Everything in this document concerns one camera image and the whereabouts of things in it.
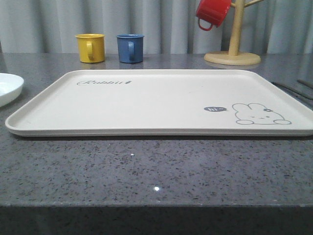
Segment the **white round plate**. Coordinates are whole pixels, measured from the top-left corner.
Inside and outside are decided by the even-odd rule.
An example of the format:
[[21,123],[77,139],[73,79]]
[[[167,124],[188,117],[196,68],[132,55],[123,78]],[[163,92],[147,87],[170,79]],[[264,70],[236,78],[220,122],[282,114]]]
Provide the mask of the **white round plate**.
[[0,74],[0,106],[16,99],[22,92],[24,79],[18,75]]

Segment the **silver metal fork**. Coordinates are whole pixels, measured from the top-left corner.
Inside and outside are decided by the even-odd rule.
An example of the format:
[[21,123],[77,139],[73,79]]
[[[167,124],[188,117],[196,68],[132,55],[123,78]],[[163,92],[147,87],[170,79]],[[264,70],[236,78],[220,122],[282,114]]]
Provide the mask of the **silver metal fork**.
[[307,95],[307,94],[305,94],[305,93],[302,93],[302,92],[300,92],[300,91],[298,91],[298,90],[296,90],[296,89],[293,89],[293,88],[291,88],[291,87],[289,87],[289,86],[287,86],[287,85],[284,85],[284,84],[281,84],[281,83],[277,83],[277,82],[271,82],[271,84],[273,84],[273,85],[275,85],[275,86],[277,86],[277,87],[280,87],[280,88],[287,89],[288,91],[291,91],[291,92],[293,92],[293,93],[295,93],[295,94],[298,94],[298,95],[300,95],[301,97],[306,98],[306,99],[308,99],[308,100],[313,100],[313,98],[312,98],[311,96],[309,96],[309,95]]

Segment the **beige rabbit serving tray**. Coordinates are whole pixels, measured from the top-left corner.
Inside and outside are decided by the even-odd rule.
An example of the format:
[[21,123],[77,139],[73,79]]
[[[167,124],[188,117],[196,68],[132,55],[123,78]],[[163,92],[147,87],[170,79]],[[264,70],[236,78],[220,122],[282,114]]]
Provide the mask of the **beige rabbit serving tray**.
[[310,136],[313,113],[245,70],[78,70],[5,122],[24,137]]

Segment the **blue enamel mug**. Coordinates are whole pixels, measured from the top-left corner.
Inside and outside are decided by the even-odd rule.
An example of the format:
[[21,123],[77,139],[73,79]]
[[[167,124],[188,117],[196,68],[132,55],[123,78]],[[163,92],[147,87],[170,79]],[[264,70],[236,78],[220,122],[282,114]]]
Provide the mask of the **blue enamel mug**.
[[121,63],[140,63],[143,61],[144,35],[120,34],[116,36],[118,56]]

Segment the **yellow enamel mug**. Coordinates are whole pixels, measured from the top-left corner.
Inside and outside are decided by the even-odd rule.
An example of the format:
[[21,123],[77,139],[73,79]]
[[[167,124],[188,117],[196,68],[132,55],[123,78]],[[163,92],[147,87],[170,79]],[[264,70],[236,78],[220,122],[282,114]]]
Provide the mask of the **yellow enamel mug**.
[[77,34],[80,61],[83,63],[100,63],[105,61],[104,34]]

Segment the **wooden mug tree stand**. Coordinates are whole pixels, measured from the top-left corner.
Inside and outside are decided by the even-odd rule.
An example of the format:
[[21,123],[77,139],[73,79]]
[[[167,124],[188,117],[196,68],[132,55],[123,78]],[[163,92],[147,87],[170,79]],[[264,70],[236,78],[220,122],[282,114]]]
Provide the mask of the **wooden mug tree stand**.
[[215,64],[234,66],[256,65],[261,62],[261,58],[257,54],[239,51],[244,10],[246,7],[254,5],[261,1],[262,0],[251,0],[246,3],[245,0],[236,0],[234,3],[231,4],[231,6],[234,7],[234,20],[232,25],[229,49],[228,51],[209,52],[204,56],[205,61]]

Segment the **red enamel mug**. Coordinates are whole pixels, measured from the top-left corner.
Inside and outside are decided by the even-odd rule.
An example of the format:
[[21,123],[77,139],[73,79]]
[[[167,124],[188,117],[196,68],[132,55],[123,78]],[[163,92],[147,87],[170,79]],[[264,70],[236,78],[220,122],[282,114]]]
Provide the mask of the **red enamel mug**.
[[[231,0],[201,0],[196,10],[199,28],[210,31],[213,26],[219,27],[224,21],[231,4]],[[210,23],[210,27],[203,27],[201,20]]]

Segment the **grey pleated curtain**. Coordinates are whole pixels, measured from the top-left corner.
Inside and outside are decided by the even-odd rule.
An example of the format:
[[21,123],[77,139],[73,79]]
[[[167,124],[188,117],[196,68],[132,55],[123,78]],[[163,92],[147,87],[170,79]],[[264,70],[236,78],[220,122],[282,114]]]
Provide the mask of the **grey pleated curtain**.
[[[0,49],[6,53],[76,53],[75,35],[104,34],[107,53],[118,34],[143,34],[144,52],[207,53],[227,50],[234,11],[208,32],[197,25],[196,0],[3,0]],[[242,51],[312,53],[313,3],[264,0],[245,9]]]

